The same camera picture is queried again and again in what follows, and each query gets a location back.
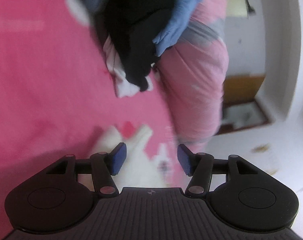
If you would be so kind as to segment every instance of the white floor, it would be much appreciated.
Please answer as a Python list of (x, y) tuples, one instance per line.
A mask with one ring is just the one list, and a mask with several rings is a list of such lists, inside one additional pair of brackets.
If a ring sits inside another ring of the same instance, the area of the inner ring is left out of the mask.
[[(253, 152), (254, 148), (267, 144), (266, 152)], [(303, 123), (300, 120), (215, 136), (205, 152), (220, 159), (240, 155), (291, 188), (300, 202), (292, 230), (303, 238)], [(214, 175), (211, 190), (224, 179), (224, 175)]]

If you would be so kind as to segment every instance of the bed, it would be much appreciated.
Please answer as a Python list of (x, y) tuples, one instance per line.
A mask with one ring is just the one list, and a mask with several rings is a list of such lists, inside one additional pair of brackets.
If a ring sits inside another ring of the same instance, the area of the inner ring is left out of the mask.
[(161, 86), (152, 74), (153, 91), (117, 98), (102, 47), (70, 3), (0, 0), (0, 239), (11, 230), (8, 192), (66, 154), (85, 158), (111, 126), (124, 139), (150, 127), (143, 154), (167, 162), (166, 184), (181, 186)]

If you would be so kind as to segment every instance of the white towel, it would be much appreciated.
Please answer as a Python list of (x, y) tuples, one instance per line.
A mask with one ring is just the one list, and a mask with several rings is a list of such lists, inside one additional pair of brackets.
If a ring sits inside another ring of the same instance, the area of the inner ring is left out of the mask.
[[(115, 76), (115, 92), (118, 98), (122, 97), (132, 97), (137, 94), (140, 88), (132, 83), (129, 83), (126, 79), (125, 70), (123, 68), (121, 59), (116, 51), (114, 44), (110, 36), (108, 36), (103, 50), (106, 54), (106, 65), (108, 71)], [(147, 91), (153, 90), (152, 80), (149, 76), (146, 77), (148, 82)]]

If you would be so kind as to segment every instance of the pink blanket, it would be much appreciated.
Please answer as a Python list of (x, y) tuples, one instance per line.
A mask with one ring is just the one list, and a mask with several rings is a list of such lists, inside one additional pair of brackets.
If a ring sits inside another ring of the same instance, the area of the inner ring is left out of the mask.
[(157, 82), (152, 77), (151, 92), (116, 98), (102, 55), (65, 0), (0, 0), (0, 239), (11, 230), (8, 192), (65, 154), (83, 158), (111, 125), (125, 138), (148, 125), (145, 152), (166, 154), (168, 182), (179, 186), (173, 125)]
[(202, 0), (187, 29), (157, 64), (178, 139), (201, 151), (221, 119), (228, 53), (222, 40), (227, 0)]

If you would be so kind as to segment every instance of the gray stripe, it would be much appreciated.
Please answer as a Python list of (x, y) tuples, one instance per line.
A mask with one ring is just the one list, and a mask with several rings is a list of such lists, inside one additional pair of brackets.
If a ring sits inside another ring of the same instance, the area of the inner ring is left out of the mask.
[(206, 45), (207, 43), (224, 37), (225, 20), (218, 19), (210, 26), (198, 21), (190, 21), (187, 28), (179, 38), (179, 41), (188, 41), (194, 45)]

